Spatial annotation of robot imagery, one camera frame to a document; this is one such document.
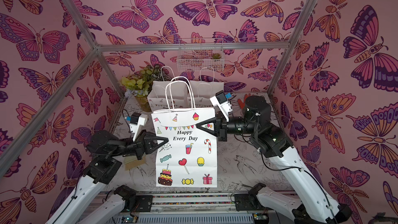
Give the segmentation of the white paper gift bag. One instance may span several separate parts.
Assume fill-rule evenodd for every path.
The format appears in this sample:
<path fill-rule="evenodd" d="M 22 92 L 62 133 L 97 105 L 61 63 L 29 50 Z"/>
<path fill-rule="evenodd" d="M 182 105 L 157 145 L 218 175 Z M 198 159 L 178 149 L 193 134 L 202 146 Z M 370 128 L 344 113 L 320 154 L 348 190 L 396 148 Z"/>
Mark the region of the white paper gift bag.
<path fill-rule="evenodd" d="M 185 83 L 192 97 L 190 82 L 182 76 L 173 78 L 169 86 L 178 82 Z M 197 123 L 212 117 L 215 109 L 197 108 L 195 100 L 186 108 L 173 107 L 151 114 L 156 136 L 169 139 L 157 151 L 156 186 L 217 187 L 217 139 L 196 128 Z"/>

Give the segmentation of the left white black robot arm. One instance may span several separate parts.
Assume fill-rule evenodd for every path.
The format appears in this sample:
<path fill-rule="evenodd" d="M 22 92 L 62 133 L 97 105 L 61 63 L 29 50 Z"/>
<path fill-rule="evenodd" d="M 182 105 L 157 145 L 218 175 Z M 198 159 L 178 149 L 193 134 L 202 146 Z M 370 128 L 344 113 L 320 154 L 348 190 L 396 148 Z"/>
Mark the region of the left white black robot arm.
<path fill-rule="evenodd" d="M 142 160 L 169 142 L 168 138 L 156 136 L 143 130 L 138 137 L 119 139 L 108 131 L 98 131 L 92 137 L 87 150 L 93 155 L 90 164 L 83 170 L 75 188 L 64 203 L 47 220 L 48 224 L 74 224 L 92 200 L 115 177 L 122 162 L 119 156 L 135 156 Z"/>

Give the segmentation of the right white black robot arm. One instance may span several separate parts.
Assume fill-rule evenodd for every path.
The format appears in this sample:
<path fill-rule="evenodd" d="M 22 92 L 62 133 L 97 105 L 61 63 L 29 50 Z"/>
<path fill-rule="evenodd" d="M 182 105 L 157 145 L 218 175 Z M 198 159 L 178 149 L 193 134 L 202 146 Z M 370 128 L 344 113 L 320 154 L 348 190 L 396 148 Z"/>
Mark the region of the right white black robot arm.
<path fill-rule="evenodd" d="M 249 96 L 244 103 L 244 114 L 232 116 L 232 105 L 223 91 L 210 99 L 219 108 L 216 117 L 197 124 L 218 141 L 226 141 L 229 134 L 249 135 L 249 142 L 288 180 L 298 199 L 289 198 L 256 184 L 249 197 L 265 208 L 270 208 L 292 220 L 295 224 L 341 224 L 352 215 L 348 205 L 338 203 L 309 171 L 290 138 L 271 122 L 272 107 L 262 96 Z"/>

